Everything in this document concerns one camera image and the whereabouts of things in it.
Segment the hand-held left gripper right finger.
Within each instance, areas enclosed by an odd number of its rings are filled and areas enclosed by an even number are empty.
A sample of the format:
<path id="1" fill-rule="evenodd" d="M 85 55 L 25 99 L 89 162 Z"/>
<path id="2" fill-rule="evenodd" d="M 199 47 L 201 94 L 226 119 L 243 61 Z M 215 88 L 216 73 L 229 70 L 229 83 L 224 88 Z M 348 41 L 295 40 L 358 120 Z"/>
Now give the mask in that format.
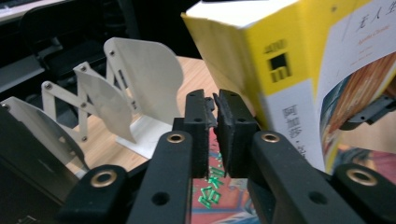
<path id="1" fill-rule="evenodd" d="M 257 121 L 239 94 L 220 90 L 214 98 L 218 107 L 215 134 L 224 170 L 231 178 L 247 178 L 249 149 L 252 136 L 258 131 Z"/>

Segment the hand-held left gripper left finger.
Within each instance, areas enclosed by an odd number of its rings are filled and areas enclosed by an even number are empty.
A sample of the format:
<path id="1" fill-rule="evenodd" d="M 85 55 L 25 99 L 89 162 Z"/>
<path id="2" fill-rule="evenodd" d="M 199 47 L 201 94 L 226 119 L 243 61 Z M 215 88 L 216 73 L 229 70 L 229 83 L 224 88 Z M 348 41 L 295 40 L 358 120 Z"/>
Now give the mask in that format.
<path id="1" fill-rule="evenodd" d="M 192 137 L 193 178 L 208 176 L 209 132 L 217 126 L 214 109 L 214 100 L 205 97 L 203 89 L 191 91 L 186 95 L 184 117 L 173 121 L 173 131 L 184 131 Z"/>

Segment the red book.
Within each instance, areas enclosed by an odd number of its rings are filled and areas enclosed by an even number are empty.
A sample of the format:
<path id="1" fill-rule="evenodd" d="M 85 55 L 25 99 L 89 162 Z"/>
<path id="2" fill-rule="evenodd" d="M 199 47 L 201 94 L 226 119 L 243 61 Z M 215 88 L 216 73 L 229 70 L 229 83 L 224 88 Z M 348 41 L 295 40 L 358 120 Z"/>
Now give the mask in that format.
<path id="1" fill-rule="evenodd" d="M 194 181 L 194 224 L 396 224 L 396 185 L 356 163 L 331 175 L 275 132 L 254 133 L 247 178 L 224 170 L 209 132 L 208 176 Z"/>

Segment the white expandable metal book rack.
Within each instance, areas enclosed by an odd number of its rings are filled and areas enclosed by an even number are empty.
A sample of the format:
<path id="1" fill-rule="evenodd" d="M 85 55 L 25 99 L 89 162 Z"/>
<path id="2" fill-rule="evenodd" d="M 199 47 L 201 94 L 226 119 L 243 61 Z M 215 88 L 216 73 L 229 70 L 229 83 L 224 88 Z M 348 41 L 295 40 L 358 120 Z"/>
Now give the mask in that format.
<path id="1" fill-rule="evenodd" d="M 88 116 L 101 119 L 117 142 L 152 157 L 158 140 L 180 115 L 177 92 L 183 71 L 175 53 L 161 43 L 113 37 L 104 44 L 106 75 L 89 63 L 74 68 L 75 93 L 42 83 L 42 108 L 9 97 L 1 106 L 22 122 L 62 163 L 89 171 L 79 142 L 88 140 Z"/>

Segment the yellow book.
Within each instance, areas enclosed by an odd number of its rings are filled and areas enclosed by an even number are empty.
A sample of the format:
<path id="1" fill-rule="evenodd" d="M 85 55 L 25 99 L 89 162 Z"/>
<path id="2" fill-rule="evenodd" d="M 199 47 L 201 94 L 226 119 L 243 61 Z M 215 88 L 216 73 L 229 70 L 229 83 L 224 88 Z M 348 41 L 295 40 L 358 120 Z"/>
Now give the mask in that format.
<path id="1" fill-rule="evenodd" d="M 216 84 L 327 173 L 396 77 L 396 0 L 201 0 L 181 18 Z"/>

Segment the black book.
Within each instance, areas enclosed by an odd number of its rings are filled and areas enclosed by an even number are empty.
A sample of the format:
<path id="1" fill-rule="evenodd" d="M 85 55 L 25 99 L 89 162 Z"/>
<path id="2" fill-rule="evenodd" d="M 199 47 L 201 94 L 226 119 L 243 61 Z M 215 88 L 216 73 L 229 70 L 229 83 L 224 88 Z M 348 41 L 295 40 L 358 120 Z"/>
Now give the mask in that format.
<path id="1" fill-rule="evenodd" d="M 0 224 L 60 224 L 78 178 L 0 106 Z"/>

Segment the black chair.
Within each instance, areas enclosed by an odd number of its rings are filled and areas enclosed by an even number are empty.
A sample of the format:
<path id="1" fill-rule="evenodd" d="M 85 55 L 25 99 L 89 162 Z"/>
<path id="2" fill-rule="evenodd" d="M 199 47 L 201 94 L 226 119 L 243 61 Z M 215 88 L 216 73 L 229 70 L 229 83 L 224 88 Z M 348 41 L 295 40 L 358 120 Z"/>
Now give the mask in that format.
<path id="1" fill-rule="evenodd" d="M 64 0 L 35 7 L 22 16 L 20 27 L 49 80 L 63 87 L 77 82 L 73 68 L 81 63 L 104 73 L 103 45 L 111 37 L 128 35 L 118 0 Z"/>

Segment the white desk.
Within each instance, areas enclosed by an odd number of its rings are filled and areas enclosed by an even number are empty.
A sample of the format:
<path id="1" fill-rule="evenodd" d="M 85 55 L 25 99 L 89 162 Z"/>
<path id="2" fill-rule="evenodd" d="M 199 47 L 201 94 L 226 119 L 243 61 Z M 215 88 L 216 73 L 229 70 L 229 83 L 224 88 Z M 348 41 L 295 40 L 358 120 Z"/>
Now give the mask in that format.
<path id="1" fill-rule="evenodd" d="M 40 0 L 26 5 L 0 9 L 0 24 L 15 21 L 32 8 L 55 4 L 62 1 L 64 0 Z"/>

